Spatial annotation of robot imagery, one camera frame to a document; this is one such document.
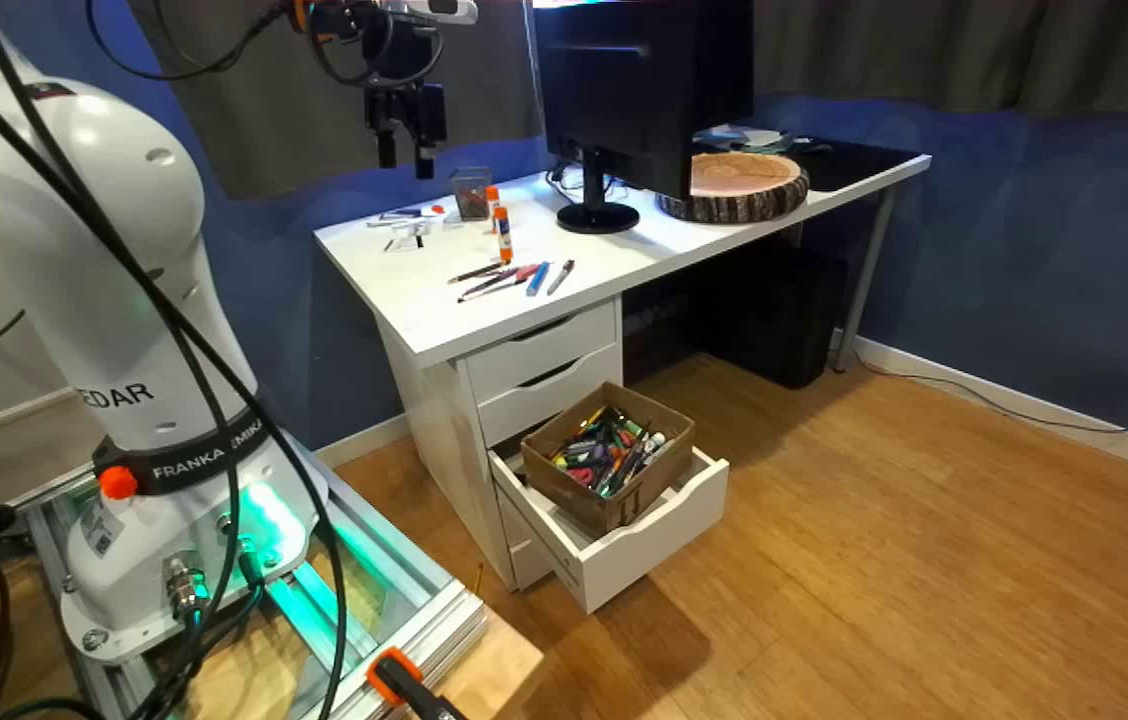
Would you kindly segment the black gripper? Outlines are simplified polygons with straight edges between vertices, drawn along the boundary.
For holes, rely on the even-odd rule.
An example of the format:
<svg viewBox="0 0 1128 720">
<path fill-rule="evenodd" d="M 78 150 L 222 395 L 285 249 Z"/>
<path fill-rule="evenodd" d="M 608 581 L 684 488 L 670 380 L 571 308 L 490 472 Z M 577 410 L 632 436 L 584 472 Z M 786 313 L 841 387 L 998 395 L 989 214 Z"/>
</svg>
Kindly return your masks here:
<svg viewBox="0 0 1128 720">
<path fill-rule="evenodd" d="M 369 87 L 369 126 L 374 133 L 380 167 L 397 167 L 397 133 L 414 137 L 414 178 L 437 176 L 437 141 L 449 137 L 444 87 L 440 82 L 372 82 Z"/>
</svg>

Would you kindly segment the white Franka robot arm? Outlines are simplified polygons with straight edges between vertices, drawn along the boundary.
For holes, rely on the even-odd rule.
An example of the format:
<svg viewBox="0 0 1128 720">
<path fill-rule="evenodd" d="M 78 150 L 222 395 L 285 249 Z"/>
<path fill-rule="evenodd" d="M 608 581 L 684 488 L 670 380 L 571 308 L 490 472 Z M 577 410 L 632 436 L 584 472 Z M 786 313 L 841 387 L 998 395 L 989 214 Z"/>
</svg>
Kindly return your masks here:
<svg viewBox="0 0 1128 720">
<path fill-rule="evenodd" d="M 3 37 L 0 271 L 98 424 L 96 490 L 61 549 L 85 656 L 202 637 L 252 590 L 324 658 L 422 638 L 449 587 L 259 409 L 179 141 Z"/>
</svg>

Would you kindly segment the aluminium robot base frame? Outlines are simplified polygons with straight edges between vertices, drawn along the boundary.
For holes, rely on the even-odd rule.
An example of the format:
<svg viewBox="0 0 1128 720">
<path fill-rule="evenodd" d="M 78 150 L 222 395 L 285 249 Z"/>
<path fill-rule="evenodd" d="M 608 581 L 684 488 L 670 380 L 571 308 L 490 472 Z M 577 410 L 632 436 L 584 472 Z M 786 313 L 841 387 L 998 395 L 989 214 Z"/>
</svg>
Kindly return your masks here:
<svg viewBox="0 0 1128 720">
<path fill-rule="evenodd" d="M 111 499 L 78 474 L 27 528 L 102 720 L 414 720 L 369 687 L 369 665 L 400 647 L 456 704 L 444 677 L 486 625 L 297 444 L 172 499 Z"/>
</svg>

